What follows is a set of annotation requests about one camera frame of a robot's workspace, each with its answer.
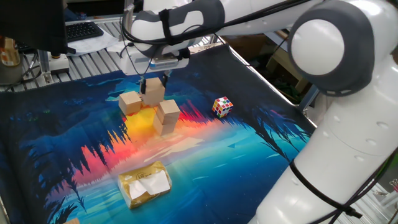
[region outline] cable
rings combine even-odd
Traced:
[[[19,79],[19,81],[15,82],[15,83],[13,83],[13,84],[0,85],[0,86],[6,86],[6,87],[7,87],[6,90],[4,90],[4,91],[10,90],[12,87],[14,87],[14,86],[16,86],[16,85],[19,85],[19,84],[22,84],[22,83],[25,83],[25,82],[29,82],[30,79],[24,80],[24,76],[27,75],[29,72],[33,71],[33,69],[39,68],[39,67],[40,67],[39,65],[36,65],[36,66],[33,67],[33,64],[35,63],[35,61],[37,60],[38,57],[39,57],[38,54],[34,54],[34,56],[33,56],[33,58],[32,58],[32,61],[30,62],[30,65],[29,65],[29,67],[28,67],[28,69],[26,70],[26,72],[24,72],[24,73],[21,75],[21,78]]]
[[[40,65],[36,65],[36,66],[34,66],[33,68],[28,69],[26,72],[24,72],[24,74],[22,75],[22,77],[24,77],[28,72],[31,72],[33,69],[39,68],[39,67],[40,67]],[[38,78],[41,74],[42,74],[42,71],[39,70],[39,72],[36,74],[35,77],[33,77],[33,78],[28,78],[28,79],[26,79],[26,80],[19,80],[18,82],[15,82],[15,83],[13,83],[13,84],[7,85],[8,88],[6,88],[6,90],[4,90],[4,91],[7,92],[8,90],[10,90],[12,87],[14,87],[14,86],[16,86],[16,85],[19,85],[19,84],[23,84],[23,83],[27,83],[27,82],[33,81],[33,80],[35,80],[36,78]]]
[[[121,30],[123,30],[124,22],[123,22],[123,20],[122,20],[122,17],[120,17],[120,19],[119,19],[119,24],[120,24]],[[186,33],[186,31],[188,31],[188,30],[191,29],[192,27],[196,27],[196,26],[198,26],[198,27],[203,27],[202,25],[199,25],[199,24],[192,25],[192,26],[186,28],[181,34]],[[145,75],[145,74],[147,73],[149,67],[150,67],[150,64],[152,63],[153,58],[155,57],[156,51],[159,49],[159,46],[154,50],[154,53],[152,54],[152,57],[150,58],[148,67],[146,68],[145,72],[144,72],[143,74],[140,74],[140,73],[137,71],[136,66],[134,65],[134,62],[132,61],[131,56],[130,56],[130,53],[129,53],[128,49],[127,49],[127,47],[132,47],[132,46],[134,46],[134,42],[128,43],[128,44],[126,45],[126,43],[125,43],[125,41],[124,41],[125,36],[124,36],[123,34],[124,34],[124,32],[122,31],[122,39],[123,39],[123,43],[124,43],[124,48],[123,48],[122,51],[120,52],[120,57],[122,57],[123,51],[126,50],[127,56],[129,57],[130,62],[131,62],[131,64],[132,64],[132,67],[134,68],[134,70],[136,71],[136,73],[137,73],[138,75],[140,75],[140,76]]]
[[[184,37],[182,37],[182,34],[176,35],[176,36],[173,37],[173,40],[175,40],[176,42],[182,42],[182,41],[187,40],[187,39],[194,39],[194,38],[197,38],[197,37],[201,37],[201,36],[203,36],[204,33],[207,33],[207,34],[215,33],[215,32],[219,31],[220,29],[222,29],[224,27],[233,26],[233,25],[236,25],[236,24],[241,24],[241,23],[244,23],[244,22],[249,22],[249,21],[252,21],[252,20],[255,20],[255,19],[259,19],[259,18],[268,16],[268,15],[283,11],[283,10],[288,9],[290,7],[294,7],[296,5],[306,3],[308,1],[309,0],[293,0],[293,1],[289,0],[289,1],[280,2],[278,4],[275,4],[273,6],[267,7],[265,9],[260,10],[260,11],[254,12],[252,14],[246,15],[246,16],[241,17],[239,19],[235,19],[233,21],[227,22],[227,23],[225,23],[225,24],[223,24],[222,26],[219,26],[219,27],[213,27],[213,28],[209,27],[209,28],[206,28],[204,30],[198,30],[198,31],[193,30],[189,34],[185,35]],[[122,19],[122,23],[123,24],[124,24],[124,21],[126,19],[127,12],[125,12],[123,14],[123,19]],[[122,30],[123,34],[126,36],[127,40],[130,40],[131,42],[151,44],[151,45],[167,44],[167,40],[165,38],[164,39],[157,39],[157,40],[140,40],[140,39],[134,37],[133,35],[131,35],[126,30],[126,28],[124,26],[122,26],[121,30]]]
[[[122,29],[122,27],[124,27],[124,25],[122,24],[122,17],[120,17],[119,24],[120,24],[120,28]],[[152,55],[152,57],[150,58],[150,61],[149,61],[149,63],[148,63],[147,69],[145,69],[145,71],[144,71],[143,74],[140,74],[140,73],[137,71],[136,66],[134,65],[134,63],[133,63],[132,60],[131,60],[131,56],[130,56],[129,50],[127,49],[126,42],[124,41],[124,35],[123,35],[123,34],[122,34],[122,38],[123,38],[124,48],[126,49],[127,56],[128,56],[129,59],[130,59],[130,62],[131,62],[131,65],[132,65],[133,69],[136,71],[137,75],[139,75],[139,76],[145,75],[145,74],[147,73],[147,71],[148,71],[148,69],[149,69],[149,67],[150,67],[150,64],[152,63],[152,59],[155,57],[156,51],[158,50],[159,47],[157,47],[157,48],[154,50],[154,53],[153,53],[153,55]]]
[[[395,151],[387,158],[385,163],[383,163],[366,181],[365,183],[354,193],[354,195],[343,205],[345,207],[351,206],[354,204],[356,201],[358,201],[360,198],[362,198],[364,195],[366,195],[380,180],[380,178],[386,173],[388,170],[389,166],[391,165],[392,161],[394,160],[394,156],[397,154],[398,149],[395,149]],[[318,224],[321,223],[331,217],[333,217],[329,224],[334,223],[338,217],[342,214],[341,211],[335,210],[324,217],[319,218],[318,220],[315,220],[314,222],[311,222],[309,224]]]

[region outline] white object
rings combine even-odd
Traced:
[[[391,12],[388,18],[383,17],[386,23],[398,24],[397,12],[393,6],[377,0],[360,2],[385,7],[384,11]],[[372,20],[381,19],[375,12],[367,17],[373,29],[375,22]],[[323,28],[329,28],[329,32],[333,33],[333,27]],[[383,26],[376,30],[386,34],[388,29],[390,27]],[[386,55],[380,53],[376,56],[375,61],[379,63],[374,66],[371,83],[358,93],[337,98],[326,112],[324,121],[295,159],[297,169],[313,186],[341,204],[348,201],[398,145],[395,135],[398,132],[398,66],[389,55],[398,34],[394,30],[389,35],[392,37],[374,35],[375,43],[379,43],[375,45],[375,52],[384,52]],[[329,36],[319,38],[330,40]],[[318,53],[316,50],[312,52],[320,58],[324,57],[323,48]],[[294,59],[301,55],[309,58],[305,52],[296,51]],[[331,61],[329,69],[335,66],[336,61]],[[325,71],[318,68],[313,73]],[[333,210],[334,207],[304,187],[288,168],[257,208],[251,223],[309,223]]]
[[[110,47],[119,42],[118,39],[107,33],[105,30],[104,35],[100,37],[93,37],[85,40],[78,40],[68,44],[68,47],[76,49],[76,54],[68,54],[68,56],[81,56],[92,52]]]
[[[321,19],[308,21],[297,29],[292,39],[292,56],[304,72],[324,75],[341,62],[344,40],[331,22]]]
[[[225,22],[229,22],[275,6],[283,0],[220,1]],[[398,145],[398,66],[389,55],[398,43],[397,10],[383,0],[344,1],[360,9],[371,24],[375,56],[373,79],[361,91],[337,98],[333,102],[325,119],[295,159],[297,169],[312,185],[342,204],[349,200]],[[305,11],[321,2],[312,0],[298,4],[254,21],[225,27],[217,34],[259,34],[290,27]],[[178,35],[203,21],[203,14],[191,9],[185,20],[170,30],[172,35]],[[143,28],[139,29],[138,25],[153,29],[142,32]],[[132,33],[142,40],[164,37],[159,21],[135,22]],[[144,51],[150,45],[137,47]],[[323,75],[340,64],[347,47],[344,46],[340,31],[331,22],[308,21],[296,32],[292,41],[292,57],[307,73]],[[303,186],[288,167],[261,202],[250,223],[310,223],[334,210],[334,207]]]
[[[170,190],[169,180],[164,170],[135,180],[129,186],[131,199],[138,198],[145,192],[154,195]]]
[[[171,70],[171,69],[176,69],[176,68],[184,68],[188,65],[189,59],[188,58],[183,58],[182,60],[178,61],[178,63],[172,63],[168,67],[153,67],[150,65],[150,58],[147,58],[145,55],[140,53],[136,49],[136,47],[127,47],[129,51],[129,55],[131,57],[132,62],[134,63],[134,66],[136,69],[131,64],[131,61],[127,55],[127,51],[124,51],[122,54],[122,59],[120,61],[120,69],[126,74],[126,75],[136,75],[137,72],[140,74],[143,74],[145,71],[147,73],[150,72],[159,72],[163,70]]]
[[[69,69],[69,60],[65,54],[61,54],[60,58],[52,58],[49,52],[50,71],[64,71]]]

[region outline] monitor stand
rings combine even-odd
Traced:
[[[54,83],[51,76],[49,53],[44,50],[38,50],[40,69],[42,71],[42,78],[46,84]]]

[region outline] rubik's cube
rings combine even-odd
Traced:
[[[227,97],[221,97],[214,101],[212,110],[219,118],[222,118],[224,116],[227,116],[229,112],[231,112],[233,107],[234,105],[229,101]]]

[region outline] computer monitor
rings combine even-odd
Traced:
[[[0,35],[34,49],[66,54],[62,0],[0,0]]]

